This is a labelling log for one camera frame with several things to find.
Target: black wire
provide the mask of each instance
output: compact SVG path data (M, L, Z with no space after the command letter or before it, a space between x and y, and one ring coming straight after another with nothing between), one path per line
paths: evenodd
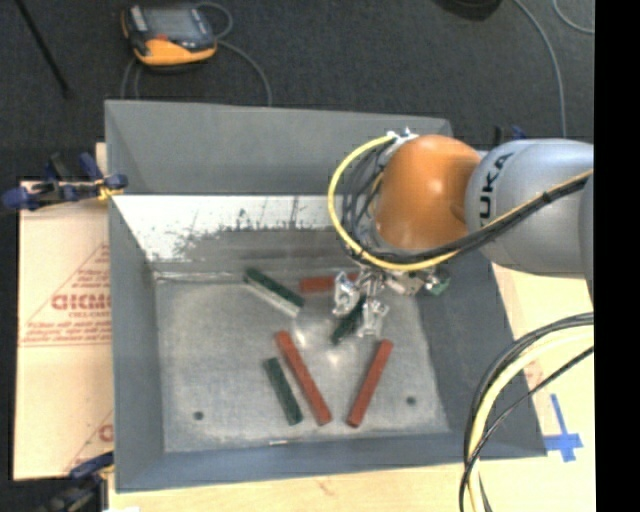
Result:
M470 233L462 238L454 240L451 243L441 245L434 249L430 249L428 251L423 251L411 255L394 255L393 263L419 263L420 261L426 261L432 258L436 258L438 256L442 256L444 254L458 251L458 255L467 253L474 249L477 249L481 245L490 242L495 239L499 235L503 234L508 229L511 229L513 226L521 223L535 212L540 210L541 208L551 204L562 197L565 197L569 194L577 192L584 188L589 177L584 177L580 180L572 181L562 187L558 187L551 193L543 194L534 200L531 201L526 207L522 210L514 212L502 220L487 226L486 228L476 231L474 233ZM373 256L378 256L376 251L370 251Z
M361 161L354 168L354 171L352 171L353 174L350 176L349 181L347 182L346 190L343 196L341 224L347 230L347 232L356 241L358 241L358 243L360 243L360 241L358 240L360 236L358 234L357 224L361 219L361 215L359 215L359 212L357 211L358 196L364 193L364 191L375 181L377 176L381 172L383 172L383 169L378 169L377 173L374 172L371 176L369 176L369 178L363 184L364 188L359 187L358 190L354 190L354 182L356 179L362 179L362 177L366 175L366 164L370 163L372 155L377 154L379 156L391 144L392 142L387 143L379 151L372 149L364 157L362 157ZM368 247L366 248L366 250L372 256L381 259L384 258L389 263L399 264L420 263L421 261L428 261L430 259L437 258L454 251L457 251L456 256L460 256L494 240L495 238L511 229L512 227L516 226L517 224L523 222L525 219L527 219L543 207L547 206L548 204L551 204L558 199L573 194L574 192L582 190L588 179L588 176L581 179L576 179L561 187L555 188L551 192L545 192L539 197L533 199L529 204L527 204L527 206L507 215L500 221L495 222L483 228L482 230L475 231L462 238L454 240L453 242L443 244L427 251L421 251L413 254L396 254L380 251L379 249L371 249ZM370 192L369 195L365 198L365 203L367 205L372 200L371 196L374 194L375 191Z
M471 429L473 428L473 423L476 419L476 413L478 412L478 407L482 402L487 390L489 387L495 382L496 378L502 373L502 371L509 366L513 361L515 361L527 348L529 348L533 343L535 343L540 338L547 336L553 332L557 332L560 330L571 329L574 327L582 327L585 325L592 325L594 322L594 313L581 313L578 315L569 316L566 318L562 318L550 324L544 325L531 331L530 333L525 334L517 341L514 342L514 345L510 345L505 348L501 354L494 360L493 364L487 368L485 374L480 379L478 386L476 388L476 392L473 396L471 402L471 408L469 413L469 418L467 420L467 426L465 429L464 435L464 446L465 452L464 456L467 458L469 456L467 449L469 444L469 438L471 436Z
M460 508L461 512L464 512L465 488L466 488L467 484L469 483L469 476L471 475L471 471L473 470L473 467L475 466L476 462L480 458L480 453L482 452L482 449L487 444L487 442L489 441L491 436L494 434L496 429L502 424L502 422L504 422L504 420L507 419L507 417L520 404L525 402L532 395L534 395L535 393L540 391L545 386L549 385L554 380L558 379L560 376L564 375L567 371L569 371L571 368L576 366L578 363L582 362L584 359L586 359L587 357L592 355L594 353L594 351L595 351L594 347L589 347L588 349L584 350L583 352L578 354L576 357L572 358L567 363L562 365L560 368L558 368L556 371L554 371L551 375L549 375L547 378L545 378L544 380L539 382L535 387L530 389L526 394L521 396L518 400L516 400L509 407L507 407L493 421L493 423L491 423L491 425L485 430L485 433L480 438L480 440L478 442L478 445L474 449L473 453L471 453L471 455L469 455L468 457L465 456L465 470L464 470L464 473L462 475L462 478L460 479L460 487L459 487L459 490L458 490L458 505L459 505L459 508ZM485 495L484 488L482 488L482 494L483 494L483 501L485 502L485 505L487 505L488 504L488 499L487 499L487 497Z

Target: orange device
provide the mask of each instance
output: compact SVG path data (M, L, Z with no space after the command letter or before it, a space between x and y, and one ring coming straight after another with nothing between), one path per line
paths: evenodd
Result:
M158 71L179 71L203 63L217 49L211 26L191 4L134 5L122 11L121 21L135 56Z

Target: blue clamp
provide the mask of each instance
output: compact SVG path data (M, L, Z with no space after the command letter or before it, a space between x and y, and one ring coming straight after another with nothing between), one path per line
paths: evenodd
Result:
M79 157L80 167L89 182L64 183L61 174L66 167L58 154L50 157L44 168L44 180L31 187L15 187L2 194L2 204L11 210L37 210L53 204L76 202L93 197L107 197L127 187L129 180L124 174L105 177L89 153Z

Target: red rectangular bar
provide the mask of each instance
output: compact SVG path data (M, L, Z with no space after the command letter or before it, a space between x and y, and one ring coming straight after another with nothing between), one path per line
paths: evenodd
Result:
M349 281L355 281L357 273L347 274ZM303 277L298 282L298 289L302 293L318 293L333 290L335 276Z
M359 427L362 423L392 349L393 343L389 340L382 340L378 345L376 355L367 371L367 376L360 387L358 396L351 406L351 411L347 417L347 424L353 428Z
M311 377L307 365L304 364L302 356L294 345L289 333L287 331L278 332L276 334L276 343L298 381L316 422L318 425L329 423L331 421L331 411L327 407L318 386L316 386L316 383Z

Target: dark carpet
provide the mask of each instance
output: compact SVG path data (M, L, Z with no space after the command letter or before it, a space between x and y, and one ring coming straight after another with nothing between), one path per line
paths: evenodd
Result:
M443 117L457 137L481 149L492 144L496 126L511 125L529 137L594 142L595 37L564 22L551 0L522 0L522 4L503 0L488 16L469 12L459 16L447 0L220 3L235 21L225 40L262 67L274 106ZM594 0L557 3L576 24L593 27ZM24 0L24 4L73 94L63 96L17 2L2 0L0 191L15 186L20 177L40 176L53 152L73 161L79 152L94 148L104 136L103 101L121 96L131 59L119 25L126 3ZM213 9L206 12L214 31L221 31L224 16ZM126 96L135 94L135 74L129 78ZM189 74L142 73L138 92L154 99L265 102L258 74L224 47L211 62ZM0 217L0 512L31 510L67 485L55 480L10 481L16 256L15 217L4 215ZM43 264L46 257L43 253Z

